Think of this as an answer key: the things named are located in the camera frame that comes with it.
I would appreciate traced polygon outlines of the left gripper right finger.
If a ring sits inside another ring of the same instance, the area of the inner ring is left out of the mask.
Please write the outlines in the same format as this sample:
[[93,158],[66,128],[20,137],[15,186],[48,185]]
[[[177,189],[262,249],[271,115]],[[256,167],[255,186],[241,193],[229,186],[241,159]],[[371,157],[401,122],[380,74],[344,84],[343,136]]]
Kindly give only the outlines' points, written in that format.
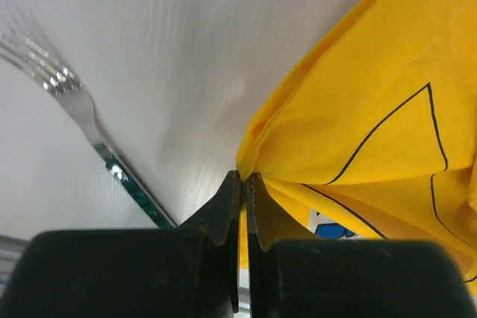
[[322,240],[244,183],[252,317],[474,317],[453,260],[430,241]]

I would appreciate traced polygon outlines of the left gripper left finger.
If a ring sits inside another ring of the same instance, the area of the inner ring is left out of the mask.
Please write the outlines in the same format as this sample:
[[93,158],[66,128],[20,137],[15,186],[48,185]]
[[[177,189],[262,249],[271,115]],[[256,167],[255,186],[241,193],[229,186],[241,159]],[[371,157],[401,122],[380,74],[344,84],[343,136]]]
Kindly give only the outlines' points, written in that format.
[[241,180],[174,229],[43,232],[1,296],[3,317],[232,317]]

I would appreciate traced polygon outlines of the yellow cartoon cloth placemat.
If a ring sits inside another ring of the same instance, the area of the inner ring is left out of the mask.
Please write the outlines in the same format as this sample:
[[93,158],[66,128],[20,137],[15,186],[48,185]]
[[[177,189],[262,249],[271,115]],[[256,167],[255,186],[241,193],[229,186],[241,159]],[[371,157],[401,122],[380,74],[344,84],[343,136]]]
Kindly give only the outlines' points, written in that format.
[[236,156],[298,222],[439,243],[476,291],[476,0],[361,0],[251,120]]

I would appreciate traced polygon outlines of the fork with teal handle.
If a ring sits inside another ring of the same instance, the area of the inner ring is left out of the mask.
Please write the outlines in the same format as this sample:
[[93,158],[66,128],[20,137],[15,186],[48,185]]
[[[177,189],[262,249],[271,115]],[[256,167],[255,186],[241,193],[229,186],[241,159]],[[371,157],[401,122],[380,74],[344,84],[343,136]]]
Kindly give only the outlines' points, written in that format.
[[79,126],[110,176],[160,229],[177,226],[139,175],[113,144],[97,119],[94,100],[63,59],[13,29],[1,35],[1,58],[38,83]]

